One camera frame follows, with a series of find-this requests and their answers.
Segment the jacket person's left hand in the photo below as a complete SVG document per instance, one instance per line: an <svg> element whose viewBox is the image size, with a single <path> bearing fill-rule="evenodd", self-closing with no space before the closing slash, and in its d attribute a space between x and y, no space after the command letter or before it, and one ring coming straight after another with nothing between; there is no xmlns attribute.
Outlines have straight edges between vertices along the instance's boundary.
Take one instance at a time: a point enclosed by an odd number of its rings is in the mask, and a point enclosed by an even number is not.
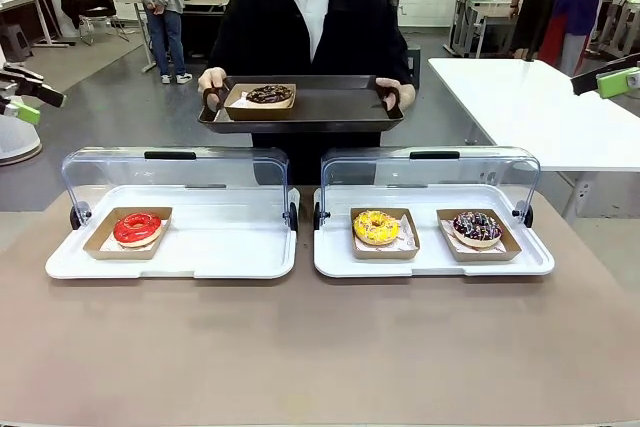
<svg viewBox="0 0 640 427"><path fill-rule="evenodd" d="M397 105L401 111L406 111L415 101L416 91L412 84L401 84L398 80L390 78L377 78L376 84L398 91L398 94L391 92L384 98L388 110L392 110Z"/></svg>

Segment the jacket person's right hand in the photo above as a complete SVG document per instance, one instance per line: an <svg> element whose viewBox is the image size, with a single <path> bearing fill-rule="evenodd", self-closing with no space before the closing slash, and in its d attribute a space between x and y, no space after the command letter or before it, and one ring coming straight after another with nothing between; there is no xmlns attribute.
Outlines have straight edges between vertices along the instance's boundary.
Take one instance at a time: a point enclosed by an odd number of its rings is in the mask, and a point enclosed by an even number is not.
<svg viewBox="0 0 640 427"><path fill-rule="evenodd" d="M198 87L204 107L211 111L219 108L220 93L228 90L226 78L225 70L220 67L208 68L199 77Z"/></svg>

